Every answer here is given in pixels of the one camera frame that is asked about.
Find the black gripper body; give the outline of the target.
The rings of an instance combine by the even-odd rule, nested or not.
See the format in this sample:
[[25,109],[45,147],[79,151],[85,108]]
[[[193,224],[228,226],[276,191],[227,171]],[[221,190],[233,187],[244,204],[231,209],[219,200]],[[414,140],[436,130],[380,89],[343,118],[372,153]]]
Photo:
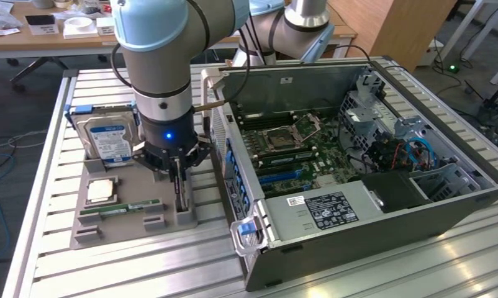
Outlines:
[[193,111],[188,111],[175,120],[153,120],[140,114],[145,141],[157,148],[177,150],[193,148],[197,143]]

